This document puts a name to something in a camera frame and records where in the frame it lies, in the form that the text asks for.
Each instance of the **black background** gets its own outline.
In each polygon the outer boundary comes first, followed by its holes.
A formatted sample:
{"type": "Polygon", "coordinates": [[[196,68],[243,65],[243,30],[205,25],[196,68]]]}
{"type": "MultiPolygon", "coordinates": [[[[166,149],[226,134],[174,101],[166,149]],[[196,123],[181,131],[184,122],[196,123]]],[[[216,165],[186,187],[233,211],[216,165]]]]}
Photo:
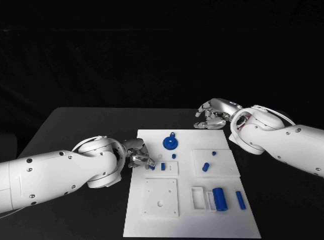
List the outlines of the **black background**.
{"type": "Polygon", "coordinates": [[[324,129],[324,0],[0,2],[0,131],[19,152],[57,107],[197,109],[210,98],[324,129]]]}

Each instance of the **table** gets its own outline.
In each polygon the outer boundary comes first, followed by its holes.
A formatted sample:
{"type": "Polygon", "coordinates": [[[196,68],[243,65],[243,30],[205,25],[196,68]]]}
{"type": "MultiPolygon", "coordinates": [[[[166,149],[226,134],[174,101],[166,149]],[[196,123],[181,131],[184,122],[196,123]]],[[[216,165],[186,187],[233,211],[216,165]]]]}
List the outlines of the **table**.
{"type": "MultiPolygon", "coordinates": [[[[72,150],[86,138],[135,138],[138,129],[193,129],[194,109],[60,107],[19,158],[72,150]]],[[[226,137],[230,130],[223,128],[226,137]]],[[[262,239],[324,236],[324,180],[228,141],[262,239]]],[[[0,219],[0,239],[122,239],[132,170],[111,187],[72,194],[0,219]]]]}

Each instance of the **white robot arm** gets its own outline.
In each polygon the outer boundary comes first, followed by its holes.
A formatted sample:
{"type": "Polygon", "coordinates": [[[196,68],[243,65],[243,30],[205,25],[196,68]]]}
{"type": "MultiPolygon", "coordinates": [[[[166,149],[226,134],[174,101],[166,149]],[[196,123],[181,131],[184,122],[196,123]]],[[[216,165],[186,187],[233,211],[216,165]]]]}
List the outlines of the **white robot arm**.
{"type": "Polygon", "coordinates": [[[196,117],[202,112],[206,122],[196,123],[194,128],[220,129],[229,121],[229,140],[243,150],[256,155],[267,151],[278,161],[324,177],[324,130],[295,125],[281,113],[259,105],[242,108],[220,98],[213,98],[200,106],[196,117]],[[285,127],[272,113],[291,126],[285,127]]]}
{"type": "Polygon", "coordinates": [[[0,214],[40,204],[76,191],[109,187],[128,167],[156,166],[141,138],[118,142],[106,136],[83,140],[72,151],[60,150],[0,163],[0,214]]]}

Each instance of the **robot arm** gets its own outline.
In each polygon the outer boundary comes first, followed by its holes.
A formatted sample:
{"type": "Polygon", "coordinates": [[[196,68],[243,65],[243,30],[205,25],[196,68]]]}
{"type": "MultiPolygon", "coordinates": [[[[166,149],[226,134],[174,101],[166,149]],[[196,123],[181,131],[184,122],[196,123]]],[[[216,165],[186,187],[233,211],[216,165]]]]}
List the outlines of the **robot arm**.
{"type": "Polygon", "coordinates": [[[85,183],[89,188],[109,187],[121,180],[127,157],[132,167],[138,166],[137,162],[156,166],[143,139],[121,143],[98,136],[82,141],[72,151],[53,151],[1,162],[0,214],[70,194],[85,183]]]}
{"type": "Polygon", "coordinates": [[[216,118],[222,118],[230,122],[229,140],[243,150],[256,155],[267,151],[278,161],[324,177],[324,130],[295,125],[284,115],[265,107],[255,105],[242,108],[220,98],[213,98],[209,106],[199,108],[196,117],[203,111],[209,112],[207,121],[196,123],[196,128],[222,128],[225,124],[209,124],[216,118]],[[288,120],[292,126],[285,127],[281,119],[268,110],[288,120]]]}

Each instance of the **blue cylinder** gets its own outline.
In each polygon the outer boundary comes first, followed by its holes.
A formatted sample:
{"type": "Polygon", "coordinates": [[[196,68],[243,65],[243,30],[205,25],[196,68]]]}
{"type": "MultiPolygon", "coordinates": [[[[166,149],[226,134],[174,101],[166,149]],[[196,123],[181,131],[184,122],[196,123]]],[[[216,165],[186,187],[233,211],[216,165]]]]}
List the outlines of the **blue cylinder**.
{"type": "Polygon", "coordinates": [[[215,188],[212,190],[213,193],[213,200],[215,200],[215,205],[216,205],[216,210],[217,211],[226,211],[228,208],[228,203],[226,203],[226,198],[225,198],[225,193],[223,189],[220,187],[215,188]]]}
{"type": "Polygon", "coordinates": [[[163,140],[163,146],[168,150],[174,150],[179,146],[179,141],[176,139],[174,132],[170,133],[170,136],[167,136],[163,140]]]}
{"type": "Polygon", "coordinates": [[[210,164],[206,162],[206,163],[203,164],[203,171],[205,171],[205,172],[207,171],[209,166],[210,166],[210,164]]]}
{"type": "Polygon", "coordinates": [[[243,202],[242,193],[241,193],[241,191],[236,191],[235,193],[236,193],[236,197],[238,197],[238,201],[239,201],[239,208],[241,208],[241,210],[245,210],[246,206],[245,206],[245,202],[243,202]]]}

